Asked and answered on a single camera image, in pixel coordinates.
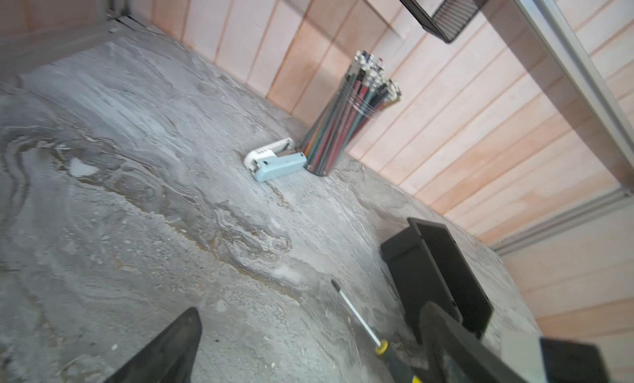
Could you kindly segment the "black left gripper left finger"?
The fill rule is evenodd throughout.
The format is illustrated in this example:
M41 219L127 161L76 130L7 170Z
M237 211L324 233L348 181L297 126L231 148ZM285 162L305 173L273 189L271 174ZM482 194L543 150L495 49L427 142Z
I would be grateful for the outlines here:
M190 382L201 335L198 309L190 307L105 382Z

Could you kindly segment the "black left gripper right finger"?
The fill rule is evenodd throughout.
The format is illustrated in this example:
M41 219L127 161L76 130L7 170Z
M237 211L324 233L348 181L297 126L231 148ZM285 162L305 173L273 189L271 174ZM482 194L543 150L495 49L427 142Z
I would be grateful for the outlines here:
M523 382L524 379L465 330L440 306L427 303L419 315L427 366L422 382Z

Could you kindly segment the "yellow black screwdriver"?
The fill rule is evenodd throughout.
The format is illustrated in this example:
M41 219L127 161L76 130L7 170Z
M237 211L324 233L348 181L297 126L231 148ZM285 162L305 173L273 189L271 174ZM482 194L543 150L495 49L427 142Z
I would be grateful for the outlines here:
M372 328L354 307L351 300L345 295L340 284L335 279L331 279L330 282L352 315L363 327L364 332L370 338L371 342L374 344L376 356L385 364L393 381L396 383L421 383L422 380L414 372L414 369L399 358L398 354L394 351L388 341L379 339L378 336L376 336Z

